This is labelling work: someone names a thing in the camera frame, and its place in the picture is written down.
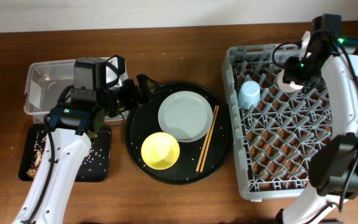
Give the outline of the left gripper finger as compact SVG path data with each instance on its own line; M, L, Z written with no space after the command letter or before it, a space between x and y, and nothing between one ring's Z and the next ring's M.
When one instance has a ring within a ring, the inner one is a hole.
M148 103L151 99L150 93L150 85L152 85L152 81L147 75L139 74L136 76L138 81L138 89L139 93L137 95L137 99L139 103Z
M149 89L149 93L156 93L160 87L160 84L157 81L151 79L150 77L146 77L146 79L147 79L146 82L147 82L147 87Z

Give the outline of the pink plastic cup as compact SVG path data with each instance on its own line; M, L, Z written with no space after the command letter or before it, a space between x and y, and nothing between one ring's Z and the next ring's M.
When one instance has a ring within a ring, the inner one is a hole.
M293 93L295 91L301 90L303 88L303 85L297 85L295 82L285 83L284 82L284 73L285 71L282 70L278 74L277 78L277 85L281 91L284 91L286 93Z

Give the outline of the light grey plate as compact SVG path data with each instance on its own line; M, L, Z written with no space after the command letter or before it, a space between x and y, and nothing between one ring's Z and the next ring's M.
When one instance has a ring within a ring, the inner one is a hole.
M207 99L193 91L178 91L166 97L158 109L163 132L179 142L197 141L209 131L213 109Z

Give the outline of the blue plastic cup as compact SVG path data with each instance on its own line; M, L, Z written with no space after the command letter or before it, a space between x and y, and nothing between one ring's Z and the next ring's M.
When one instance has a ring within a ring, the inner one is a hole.
M242 109L248 110L257 106L260 101L260 86L257 82L249 80L241 85L238 94L238 103Z

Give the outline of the yellow bowl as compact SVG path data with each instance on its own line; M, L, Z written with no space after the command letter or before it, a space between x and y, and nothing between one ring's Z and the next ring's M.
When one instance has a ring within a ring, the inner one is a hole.
M155 170L165 170L177 162L180 146L172 135L157 132L144 140L140 153L147 166Z

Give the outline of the food scraps pile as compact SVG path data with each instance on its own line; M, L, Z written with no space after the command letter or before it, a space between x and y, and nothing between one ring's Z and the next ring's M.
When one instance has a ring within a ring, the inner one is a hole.
M46 145L46 138L47 137L44 136L35 141L34 148L32 150L32 160L30 161L30 168L26 172L27 176L31 179L35 178L40 163L42 162L42 157Z

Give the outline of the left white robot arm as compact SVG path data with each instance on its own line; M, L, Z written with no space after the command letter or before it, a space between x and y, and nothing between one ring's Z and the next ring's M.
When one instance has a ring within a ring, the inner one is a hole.
M27 198L14 223L62 223L76 175L91 149L92 140L113 118L153 100L159 83L137 75L137 83L107 80L107 71L125 74L124 57L81 57L73 69L73 84L60 94L57 104L44 117L47 142L42 161Z

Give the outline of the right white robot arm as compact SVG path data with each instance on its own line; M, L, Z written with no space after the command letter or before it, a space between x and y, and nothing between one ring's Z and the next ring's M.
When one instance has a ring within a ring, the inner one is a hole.
M309 163L309 184L296 201L281 209L275 223L319 223L331 210L358 197L358 39L329 34L297 42L278 86L294 92L323 82L329 93L332 139Z

